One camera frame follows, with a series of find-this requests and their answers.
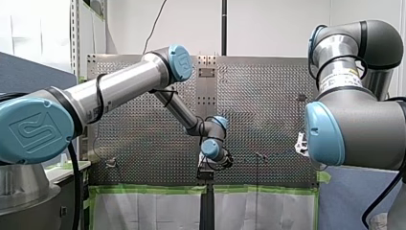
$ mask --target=perforated metal panel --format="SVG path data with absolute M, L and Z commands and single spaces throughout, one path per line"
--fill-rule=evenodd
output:
M 90 56 L 88 78 L 123 69 L 140 56 Z M 195 73 L 185 83 L 174 85 L 185 104 L 195 111 Z M 99 122 L 96 153 L 103 158 L 90 174 L 92 184 L 136 183 L 190 185 L 195 181 L 197 138 L 184 133 L 181 125 L 152 94 L 144 94 L 104 115 Z M 97 125 L 89 129 L 92 150 Z M 116 157 L 116 168 L 104 160 Z
M 202 58 L 193 58 L 196 68 L 202 67 Z M 139 59 L 91 56 L 88 78 L 122 69 Z M 216 111 L 230 120 L 226 148 L 236 162 L 231 169 L 217 172 L 215 183 L 314 186 L 316 173 L 307 159 L 294 153 L 298 131 L 304 125 L 305 104 L 314 96 L 306 60 L 217 57 L 215 61 L 210 68 L 215 69 L 216 80 L 201 80 L 194 71 L 191 80 L 175 84 L 187 106 L 199 112 L 197 115 L 205 117 Z M 205 92 L 206 100 L 215 96 L 216 104 L 210 108 L 207 101 L 202 101 Z M 307 96 L 306 102 L 298 101 L 299 94 Z M 94 131 L 89 131 L 90 150 Z M 98 155 L 117 157 L 119 167 L 106 169 L 103 162 L 96 164 L 90 177 L 92 184 L 195 184 L 198 141 L 183 133 L 153 95 L 145 94 L 105 115 L 100 122 L 98 146 Z M 266 155 L 267 162 L 257 153 Z
M 294 150 L 314 92 L 305 59 L 219 57 L 217 71 L 217 112 L 230 120 L 225 146 L 236 163 L 216 183 L 314 185 L 316 173 Z

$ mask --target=black cable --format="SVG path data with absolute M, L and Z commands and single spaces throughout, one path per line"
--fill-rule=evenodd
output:
M 204 124 L 204 120 L 202 117 L 196 116 L 197 119 L 200 120 L 200 125 L 199 125 L 199 135 L 200 135 L 200 140 L 199 140 L 199 146 L 202 145 L 203 143 L 203 131 L 206 129 L 205 124 Z
M 158 12 L 158 16 L 156 17 L 155 22 L 153 23 L 151 33 L 150 33 L 149 37 L 147 38 L 146 46 L 144 47 L 143 55 L 146 53 L 149 40 L 152 38 L 152 35 L 153 35 L 154 31 L 155 31 L 156 23 L 158 22 L 158 19 L 161 16 L 162 10 L 164 9 L 164 6 L 165 6 L 166 3 L 167 3 L 167 0 L 164 0 L 164 2 L 162 3 L 161 9 Z
M 224 139 L 226 139 L 227 137 L 227 128 L 214 116 L 209 116 L 205 119 L 205 121 L 208 121 L 209 119 L 213 119 L 215 121 L 217 121 L 217 123 L 221 126 L 221 128 L 223 128 L 224 131 Z
M 362 59 L 361 57 L 356 56 L 356 55 L 342 55 L 342 56 L 338 56 L 338 57 L 332 57 L 319 68 L 317 75 L 314 76 L 313 71 L 311 71 L 311 64 L 314 64 L 312 61 L 313 52 L 314 52 L 314 41 L 316 39 L 317 34 L 325 27 L 326 27 L 326 25 L 319 25 L 316 27 L 316 29 L 313 32 L 313 35 L 309 39 L 308 52 L 307 52 L 307 70 L 308 70 L 310 77 L 312 77 L 314 80 L 316 80 L 317 89 L 319 89 L 319 78 L 320 78 L 320 74 L 322 73 L 322 71 L 326 68 L 326 66 L 328 66 L 329 64 L 331 64 L 334 60 L 336 60 L 338 58 L 354 58 L 355 60 L 360 61 L 362 67 L 364 67 L 364 69 L 362 70 L 363 74 L 360 79 L 361 80 L 364 79 L 364 77 L 367 75 L 367 72 L 368 72 L 368 63 L 364 59 Z
M 27 95 L 26 93 L 5 93 L 0 95 L 0 103 L 5 102 L 11 99 L 23 97 Z
M 365 76 L 367 76 L 367 72 L 368 72 L 368 63 L 362 59 L 359 56 L 356 55 L 341 55 L 341 56 L 337 56 L 337 57 L 332 57 L 330 58 L 328 61 L 326 61 L 320 68 L 319 71 L 317 72 L 317 76 L 316 76 L 316 86 L 317 89 L 319 89 L 319 79 L 320 79 L 320 75 L 322 73 L 322 71 L 326 68 L 326 66 L 328 66 L 329 64 L 331 64 L 333 61 L 335 61 L 336 59 L 339 58 L 354 58 L 355 60 L 359 60 L 361 61 L 361 65 L 364 67 L 364 72 L 362 73 L 362 76 L 359 78 L 360 80 L 364 79 Z
M 406 103 L 406 98 L 405 97 L 395 97 L 395 98 L 390 98 L 388 100 L 385 100 L 387 102 L 389 101 L 403 101 Z M 395 176 L 395 178 L 391 181 L 391 183 L 386 187 L 386 189 L 376 198 L 376 200 L 373 201 L 373 203 L 365 210 L 364 214 L 362 215 L 362 223 L 364 226 L 369 229 L 369 225 L 367 223 L 367 217 L 368 215 L 372 212 L 373 209 L 376 208 L 376 206 L 382 202 L 382 200 L 391 192 L 391 190 L 396 186 L 396 184 L 400 181 L 402 178 L 403 174 L 406 172 L 406 151 L 405 155 L 402 160 L 402 164 L 400 165 L 399 172 Z
M 89 125 L 98 122 L 102 118 L 102 115 L 104 114 L 104 99 L 102 97 L 101 79 L 105 75 L 107 74 L 99 74 L 98 77 L 96 78 L 96 96 L 98 97 L 99 101 L 98 116 L 95 118 L 93 122 L 90 122 Z
M 314 41 L 316 39 L 317 34 L 323 29 L 327 27 L 326 25 L 319 25 L 316 27 L 314 30 L 313 34 L 311 35 L 311 38 L 309 39 L 308 42 L 308 51 L 307 51 L 307 70 L 308 73 L 310 74 L 310 77 L 312 77 L 314 80 L 316 80 L 316 77 L 314 77 L 313 72 L 311 71 L 311 64 L 313 60 L 313 48 L 314 48 Z
M 0 95 L 0 103 L 5 102 L 10 99 L 19 98 L 22 96 L 27 95 L 26 93 L 7 93 Z M 80 171 L 79 171 L 79 163 L 75 153 L 74 146 L 72 142 L 68 145 L 69 155 L 72 160 L 72 168 L 74 172 L 74 180 L 75 180 L 75 213 L 74 213 L 74 221 L 73 221 L 73 230 L 78 230 L 79 228 L 79 218 L 80 218 L 80 207 L 81 207 L 81 184 L 80 184 Z
M 81 207 L 81 183 L 80 183 L 80 171 L 79 171 L 79 162 L 75 153 L 74 146 L 72 142 L 68 146 L 69 155 L 72 161 L 72 168 L 74 171 L 74 182 L 75 182 L 75 211 L 74 211 L 74 220 L 72 229 L 79 229 L 79 219 L 80 219 L 80 207 Z
M 170 104 L 170 102 L 171 102 L 172 99 L 173 99 L 173 95 L 179 94 L 179 92 L 176 91 L 174 87 L 172 87 L 172 90 L 167 90 L 167 89 L 152 89 L 151 91 L 149 91 L 149 93 L 151 93 L 151 94 L 156 93 L 156 92 L 170 93 L 169 99 L 168 99 L 167 102 L 164 104 L 164 107 L 167 107 L 167 106 Z

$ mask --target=robotic arm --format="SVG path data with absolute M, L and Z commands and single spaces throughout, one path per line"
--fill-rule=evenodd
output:
M 387 23 L 363 21 L 316 30 L 313 36 L 309 60 L 319 68 L 320 92 L 305 109 L 308 154 L 326 165 L 399 169 L 406 107 L 381 101 L 403 57 L 400 35 Z
M 223 149 L 228 121 L 213 117 L 199 121 L 167 86 L 186 81 L 192 61 L 182 46 L 173 45 L 147 53 L 141 62 L 118 72 L 66 90 L 54 87 L 0 104 L 0 161 L 7 164 L 37 164 L 61 154 L 96 123 L 104 113 L 146 93 L 154 93 L 185 127 L 189 135 L 207 137 L 202 153 L 218 164 L 229 165 Z

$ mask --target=blue joint cap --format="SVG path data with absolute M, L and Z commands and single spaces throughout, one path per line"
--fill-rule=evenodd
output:
M 67 148 L 74 122 L 58 103 L 21 98 L 0 104 L 0 130 L 0 161 L 38 164 Z
M 214 160 L 220 153 L 218 143 L 213 139 L 207 139 L 202 143 L 201 150 L 203 155 L 207 158 Z
M 192 60 L 181 45 L 169 46 L 169 66 L 176 81 L 186 81 L 192 76 Z
M 221 117 L 221 116 L 214 116 L 215 119 L 212 119 L 213 122 L 219 124 L 219 125 L 223 125 L 226 129 L 229 126 L 229 121 L 227 120 L 227 118 L 225 117 Z
M 339 166 L 346 152 L 340 127 L 329 109 L 320 102 L 305 107 L 308 154 L 320 163 Z

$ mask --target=black pole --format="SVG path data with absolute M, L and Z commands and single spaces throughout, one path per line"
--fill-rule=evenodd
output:
M 227 56 L 227 0 L 223 0 L 221 14 L 221 55 Z

